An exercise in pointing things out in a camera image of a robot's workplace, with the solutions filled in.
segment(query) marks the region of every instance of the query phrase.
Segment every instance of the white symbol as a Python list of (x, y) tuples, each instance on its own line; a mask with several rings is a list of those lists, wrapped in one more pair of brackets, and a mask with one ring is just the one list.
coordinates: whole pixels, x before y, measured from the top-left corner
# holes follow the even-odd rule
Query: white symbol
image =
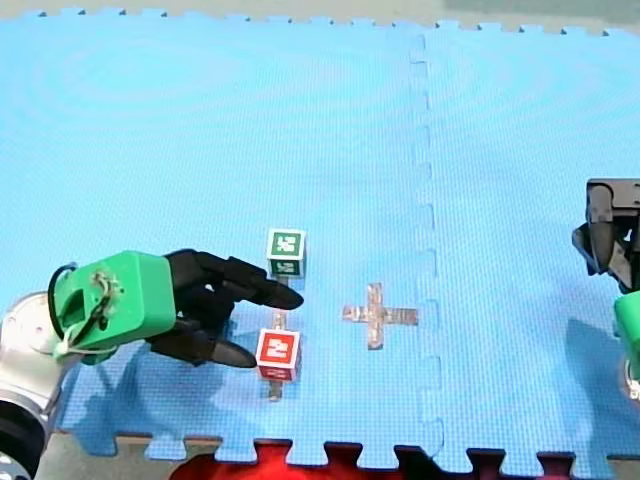
[(278, 270), (278, 273), (294, 273), (294, 267), (295, 266), (291, 262), (278, 262), (276, 264), (276, 270)]
[(276, 370), (276, 369), (269, 369), (267, 370), (267, 375), (269, 377), (276, 377), (276, 378), (287, 378), (287, 372), (285, 372), (284, 370)]
[(270, 338), (267, 344), (267, 356), (271, 358), (287, 358), (289, 344), (279, 338)]
[(294, 252), (296, 249), (296, 237), (278, 237), (277, 249), (279, 252)]

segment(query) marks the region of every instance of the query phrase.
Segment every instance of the black robotic fingers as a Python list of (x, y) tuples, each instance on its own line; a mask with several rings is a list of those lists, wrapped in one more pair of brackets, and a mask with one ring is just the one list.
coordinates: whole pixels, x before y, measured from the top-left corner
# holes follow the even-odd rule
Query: black robotic fingers
[(253, 368), (252, 353), (225, 338), (237, 302), (247, 300), (293, 310), (303, 298), (255, 265), (234, 257), (227, 260), (193, 249), (166, 255), (174, 286), (177, 321), (173, 330), (147, 339), (151, 350), (201, 365), (206, 362)]

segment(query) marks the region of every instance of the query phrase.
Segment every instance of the red fabric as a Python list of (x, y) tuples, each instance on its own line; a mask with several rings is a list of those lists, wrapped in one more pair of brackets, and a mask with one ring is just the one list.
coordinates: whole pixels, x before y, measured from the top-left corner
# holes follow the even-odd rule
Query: red fabric
[(288, 446), (260, 445), (257, 465), (218, 463), (201, 455), (178, 467), (170, 480), (402, 480), (397, 472), (366, 472), (356, 468), (353, 455), (336, 451), (329, 466), (301, 468), (287, 465)]
[[(352, 448), (333, 447), (327, 452), (329, 465), (324, 468), (301, 468), (286, 464), (288, 445), (258, 445), (256, 465), (222, 464), (211, 455), (201, 455), (178, 467), (170, 480), (403, 480), (400, 472), (367, 472), (356, 467), (358, 451)], [(501, 457), (481, 456), (473, 459), (474, 473), (452, 475), (435, 473), (424, 466), (417, 466), (420, 474), (410, 478), (423, 480), (500, 480), (498, 472)], [(571, 459), (544, 458), (545, 476), (539, 480), (569, 480)]]

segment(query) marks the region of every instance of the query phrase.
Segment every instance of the cube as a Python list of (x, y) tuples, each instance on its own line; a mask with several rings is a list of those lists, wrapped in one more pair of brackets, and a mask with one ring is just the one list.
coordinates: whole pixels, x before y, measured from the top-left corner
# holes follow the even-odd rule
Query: cube
[(294, 381), (300, 364), (300, 333), (261, 329), (256, 360), (262, 378)]
[(273, 277), (304, 277), (307, 234), (302, 230), (272, 228), (267, 243), (269, 273)]

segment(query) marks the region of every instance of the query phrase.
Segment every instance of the green cube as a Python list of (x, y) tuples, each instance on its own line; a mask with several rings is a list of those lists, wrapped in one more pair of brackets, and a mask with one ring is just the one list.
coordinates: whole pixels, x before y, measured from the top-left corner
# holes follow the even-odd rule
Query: green cube
[(614, 304), (617, 333), (631, 363), (634, 380), (640, 380), (640, 292), (618, 298)]
[(272, 228), (267, 243), (267, 262), (273, 277), (304, 277), (307, 234), (302, 230)]

